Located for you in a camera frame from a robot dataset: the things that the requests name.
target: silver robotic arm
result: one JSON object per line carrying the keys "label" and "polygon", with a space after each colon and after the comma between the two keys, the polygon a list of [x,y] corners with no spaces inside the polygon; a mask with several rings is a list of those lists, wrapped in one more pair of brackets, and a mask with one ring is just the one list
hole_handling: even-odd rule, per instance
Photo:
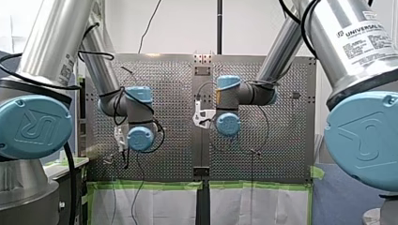
{"label": "silver robotic arm", "polygon": [[362,183],[398,190],[398,93],[374,91],[398,80],[398,51],[363,0],[293,0],[300,23],[288,18],[256,81],[221,76],[215,124],[224,136],[239,132],[238,105],[269,105],[305,32],[333,91],[325,139],[336,163]]}
{"label": "silver robotic arm", "polygon": [[152,94],[148,87],[120,87],[103,55],[98,29],[87,31],[94,0],[43,0],[16,72],[0,80],[0,218],[2,224],[55,225],[58,184],[48,181],[39,158],[65,147],[70,171],[70,221],[74,224],[76,183],[68,139],[72,132],[69,86],[78,51],[99,92],[99,109],[127,116],[129,148],[148,150],[155,138]]}
{"label": "silver robotic arm", "polygon": [[[94,16],[89,18],[88,27],[96,26]],[[93,84],[99,93],[99,110],[112,116],[127,116],[129,132],[127,146],[130,150],[145,152],[153,144],[157,129],[161,129],[154,119],[152,94],[146,86],[120,86],[111,62],[103,55],[104,42],[99,29],[86,33],[82,43],[82,56]]]}

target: pegboard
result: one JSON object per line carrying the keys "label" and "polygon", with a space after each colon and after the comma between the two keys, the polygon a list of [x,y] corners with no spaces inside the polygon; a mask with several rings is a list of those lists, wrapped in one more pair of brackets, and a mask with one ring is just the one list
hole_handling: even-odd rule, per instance
{"label": "pegboard", "polygon": [[[213,56],[210,81],[218,76],[234,74],[243,80],[254,80],[261,67],[262,56]],[[191,181],[198,140],[210,146],[210,179],[256,179],[289,183],[304,183],[310,178],[309,166],[314,154],[314,94],[315,61],[298,57],[278,87],[275,105],[264,107],[269,121],[268,142],[258,157],[267,135],[267,123],[256,106],[241,106],[242,130],[238,139],[226,140],[214,132],[198,137],[191,120],[197,83],[194,70],[198,64],[194,55],[119,54],[113,67],[124,86],[147,85],[152,88],[155,115],[165,127],[166,139],[154,154],[140,155],[139,160],[147,181]],[[130,69],[132,76],[120,67]],[[214,89],[204,89],[214,97]],[[298,99],[292,93],[299,93]],[[142,179],[136,155],[130,154],[130,167],[123,170],[123,160],[117,151],[113,119],[97,110],[97,92],[93,83],[86,82],[87,155],[91,162],[89,180]],[[108,165],[113,155],[113,164]]]}
{"label": "pegboard", "polygon": [[[213,80],[238,75],[253,81],[262,57],[214,56]],[[241,130],[226,139],[210,131],[211,180],[308,183],[314,158],[315,61],[297,57],[278,85],[274,105],[239,106]]]}

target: gray metal base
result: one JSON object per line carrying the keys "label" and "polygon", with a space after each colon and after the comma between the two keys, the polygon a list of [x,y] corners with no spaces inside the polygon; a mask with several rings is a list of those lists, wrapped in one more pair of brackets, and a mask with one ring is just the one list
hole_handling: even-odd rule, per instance
{"label": "gray metal base", "polygon": [[43,192],[17,202],[0,204],[2,225],[56,225],[59,220],[58,183],[52,181]]}
{"label": "gray metal base", "polygon": [[398,200],[385,200],[380,210],[380,225],[398,225]]}

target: black cable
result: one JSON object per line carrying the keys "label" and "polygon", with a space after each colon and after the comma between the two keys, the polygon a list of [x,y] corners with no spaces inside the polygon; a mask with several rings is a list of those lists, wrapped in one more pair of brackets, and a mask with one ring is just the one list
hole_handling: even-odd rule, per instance
{"label": "black cable", "polygon": [[[87,37],[87,35],[96,27],[99,27],[100,23],[99,22],[95,22],[94,24],[88,26],[88,28],[84,31],[83,34],[83,40]],[[78,51],[77,56],[79,57],[80,60],[82,60],[82,62],[84,62],[84,59],[82,57],[82,53],[86,53],[86,54],[95,54],[95,55],[104,55],[104,56],[108,56],[109,58],[107,58],[108,60],[112,61],[115,59],[115,57],[107,52],[91,52],[91,51]]]}
{"label": "black cable", "polygon": [[154,152],[158,151],[158,150],[161,148],[161,146],[163,145],[163,143],[164,143],[164,139],[165,139],[165,137],[166,137],[166,132],[165,132],[163,126],[162,126],[162,125],[159,123],[159,121],[158,121],[157,119],[155,119],[155,118],[154,118],[154,123],[156,124],[156,126],[158,127],[158,129],[161,130],[161,133],[162,133],[161,142],[160,142],[159,145],[158,145],[157,147],[155,147],[153,150],[150,150],[150,151],[148,151],[148,152],[140,152],[140,153],[142,153],[142,154],[154,153]]}
{"label": "black cable", "polygon": [[119,107],[120,107],[120,101],[121,101],[121,99],[122,99],[122,97],[123,97],[123,93],[124,93],[124,92],[125,92],[125,87],[124,87],[124,86],[121,86],[120,89],[119,89],[119,95],[118,95],[118,97],[117,97],[117,100],[114,101],[114,123],[115,123],[115,125],[117,125],[117,126],[122,125],[122,124],[127,120],[127,116],[125,116],[121,122],[117,122],[117,119],[116,119],[117,116],[120,116],[120,114],[117,113],[117,110],[118,110]]}
{"label": "black cable", "polygon": [[283,12],[285,12],[290,18],[292,18],[293,21],[295,21],[298,24],[301,24],[301,21],[297,16],[295,16],[289,8],[287,8],[286,4],[284,3],[284,0],[279,0],[279,3],[281,4],[281,7],[283,9]]}
{"label": "black cable", "polygon": [[108,56],[109,58],[107,58],[107,60],[109,60],[109,61],[112,61],[115,59],[115,57],[112,54],[107,53],[107,52],[79,51],[79,53],[78,53],[79,59],[82,60],[83,62],[84,62],[84,59],[82,58],[81,53]]}
{"label": "black cable", "polygon": [[35,81],[35,80],[32,80],[32,79],[26,78],[23,75],[18,74],[16,72],[10,71],[6,67],[4,67],[3,63],[6,62],[7,60],[13,59],[13,58],[18,58],[18,57],[21,57],[21,56],[23,56],[22,53],[15,53],[15,54],[8,54],[8,55],[5,55],[5,56],[1,57],[0,58],[0,69],[3,70],[4,72],[6,72],[7,74],[13,76],[13,77],[16,77],[18,79],[21,79],[24,82],[32,83],[32,84],[37,85],[37,86],[44,86],[44,87],[49,87],[49,88],[53,88],[53,89],[69,90],[69,91],[76,91],[76,90],[80,90],[82,88],[80,86],[75,86],[75,85],[65,87],[65,86],[52,85],[52,84],[48,84],[48,83],[45,83],[45,82],[38,82],[38,81]]}
{"label": "black cable", "polygon": [[124,161],[124,163],[125,163],[125,165],[123,166],[123,169],[128,169],[129,168],[129,165],[130,165],[130,149],[128,149],[127,150],[127,157],[126,157],[126,155],[125,155],[125,150],[123,150],[123,152],[122,152],[122,156],[123,156],[123,161]]}
{"label": "black cable", "polygon": [[141,166],[141,162],[140,162],[139,156],[140,156],[140,154],[137,153],[137,157],[136,157],[135,160],[137,161],[137,166],[138,166],[138,168],[139,168],[140,171],[141,171],[142,182],[141,182],[141,185],[138,187],[137,192],[135,192],[134,199],[133,199],[133,201],[132,201],[131,209],[130,209],[131,217],[132,217],[132,219],[134,220],[135,225],[138,225],[138,222],[137,222],[137,220],[135,219],[135,216],[134,216],[134,214],[133,214],[132,211],[134,210],[134,205],[135,205],[135,202],[137,201],[138,194],[140,193],[141,189],[143,188],[144,181],[145,181],[145,172],[144,172],[143,167]]}
{"label": "black cable", "polygon": [[64,145],[65,154],[68,159],[69,166],[69,176],[70,176],[70,216],[69,216],[69,225],[75,224],[76,217],[76,199],[77,199],[77,185],[76,185],[76,171],[74,167],[73,154],[70,150],[69,143],[66,142]]}
{"label": "black cable", "polygon": [[304,13],[302,14],[302,21],[301,21],[301,35],[304,40],[305,45],[307,48],[310,50],[310,52],[314,55],[315,58],[318,58],[316,55],[316,51],[311,44],[310,40],[307,37],[307,32],[305,28],[305,23],[307,20],[308,16],[311,16],[311,14],[314,12],[314,9],[316,5],[320,2],[320,0],[313,0],[311,3],[308,4],[308,6],[305,8]]}
{"label": "black cable", "polygon": [[156,5],[155,10],[153,11],[152,16],[150,17],[150,20],[149,20],[149,23],[148,23],[148,25],[146,27],[146,30],[145,30],[144,34],[141,36],[140,48],[138,49],[138,53],[141,53],[141,49],[143,48],[144,38],[146,36],[146,33],[148,33],[150,24],[152,24],[152,20],[155,17],[155,14],[158,11],[158,8],[159,8],[160,4],[161,4],[161,0],[159,0],[158,4]]}
{"label": "black cable", "polygon": [[90,25],[90,26],[84,31],[84,34],[83,34],[83,38],[82,38],[82,39],[85,39],[85,37],[87,37],[88,33],[90,33],[90,32],[91,32],[94,28],[96,28],[97,26],[100,26],[100,23],[99,23],[99,22],[95,22],[94,24]]}

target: blue joint cap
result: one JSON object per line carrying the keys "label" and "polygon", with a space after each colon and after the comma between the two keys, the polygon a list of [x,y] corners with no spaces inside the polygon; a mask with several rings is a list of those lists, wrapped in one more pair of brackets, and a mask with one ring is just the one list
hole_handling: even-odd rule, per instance
{"label": "blue joint cap", "polygon": [[223,75],[217,79],[217,88],[226,90],[240,85],[240,78],[235,75]]}
{"label": "blue joint cap", "polygon": [[16,97],[0,105],[2,157],[47,157],[68,141],[71,132],[72,118],[69,110],[51,97]]}
{"label": "blue joint cap", "polygon": [[134,127],[127,136],[129,148],[137,152],[148,150],[154,139],[152,131],[146,127]]}
{"label": "blue joint cap", "polygon": [[240,131],[239,117],[233,113],[223,113],[217,118],[217,130],[221,135],[226,137],[233,137]]}
{"label": "blue joint cap", "polygon": [[365,92],[346,98],[329,114],[325,141],[351,177],[398,191],[398,93]]}
{"label": "blue joint cap", "polygon": [[[152,92],[149,87],[147,86],[131,86],[126,88],[126,92],[129,93],[129,95],[133,96],[134,98],[137,98],[138,100],[151,104],[153,102],[152,98]],[[126,97],[130,100],[134,100],[132,97],[129,97],[126,95]]]}

